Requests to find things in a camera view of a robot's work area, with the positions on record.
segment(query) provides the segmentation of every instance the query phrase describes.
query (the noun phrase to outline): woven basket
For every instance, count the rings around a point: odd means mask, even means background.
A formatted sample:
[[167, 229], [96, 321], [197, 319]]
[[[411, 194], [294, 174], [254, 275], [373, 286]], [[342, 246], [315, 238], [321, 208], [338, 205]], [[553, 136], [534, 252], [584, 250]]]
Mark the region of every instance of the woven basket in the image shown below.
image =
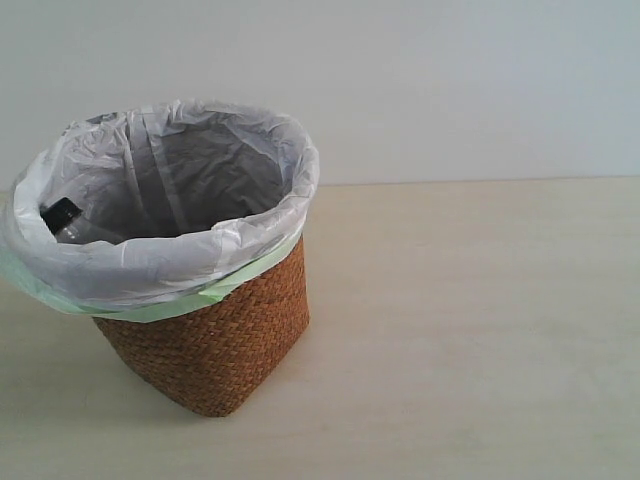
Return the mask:
[[302, 239], [222, 302], [151, 323], [94, 318], [120, 358], [180, 405], [208, 417], [237, 409], [309, 323]]

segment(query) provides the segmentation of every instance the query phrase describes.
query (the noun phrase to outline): plastic bag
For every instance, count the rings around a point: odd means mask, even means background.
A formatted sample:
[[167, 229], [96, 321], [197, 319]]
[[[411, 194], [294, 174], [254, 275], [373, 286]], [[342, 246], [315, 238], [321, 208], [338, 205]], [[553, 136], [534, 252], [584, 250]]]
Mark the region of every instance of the plastic bag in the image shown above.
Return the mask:
[[[290, 245], [318, 177], [302, 127], [264, 109], [176, 101], [76, 122], [15, 181], [0, 269], [85, 309], [173, 302]], [[57, 243], [40, 210], [61, 197], [127, 240]]]

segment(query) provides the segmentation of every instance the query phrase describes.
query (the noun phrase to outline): table surface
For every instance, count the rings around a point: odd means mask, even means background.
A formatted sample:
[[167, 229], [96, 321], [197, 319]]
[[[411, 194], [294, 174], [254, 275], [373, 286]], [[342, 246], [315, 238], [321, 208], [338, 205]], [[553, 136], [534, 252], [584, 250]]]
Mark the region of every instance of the table surface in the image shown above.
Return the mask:
[[0, 282], [0, 478], [640, 478], [640, 179], [322, 188], [312, 324], [231, 417]]

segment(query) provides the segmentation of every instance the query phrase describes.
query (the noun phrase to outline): bottle cap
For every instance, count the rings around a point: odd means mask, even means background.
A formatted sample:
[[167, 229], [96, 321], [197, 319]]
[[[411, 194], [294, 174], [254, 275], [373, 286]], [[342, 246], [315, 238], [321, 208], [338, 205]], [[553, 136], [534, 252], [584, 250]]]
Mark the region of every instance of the bottle cap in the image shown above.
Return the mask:
[[68, 227], [81, 214], [82, 210], [67, 197], [61, 198], [40, 213], [44, 223], [47, 224], [47, 227], [54, 235], [63, 228]]

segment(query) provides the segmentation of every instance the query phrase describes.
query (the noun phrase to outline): white wall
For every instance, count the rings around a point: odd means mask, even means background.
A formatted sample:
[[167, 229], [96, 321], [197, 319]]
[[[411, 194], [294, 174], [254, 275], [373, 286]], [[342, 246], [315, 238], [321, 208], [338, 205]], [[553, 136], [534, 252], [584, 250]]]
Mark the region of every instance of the white wall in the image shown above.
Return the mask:
[[73, 119], [178, 97], [298, 117], [325, 183], [640, 174], [638, 0], [21, 0], [0, 189]]

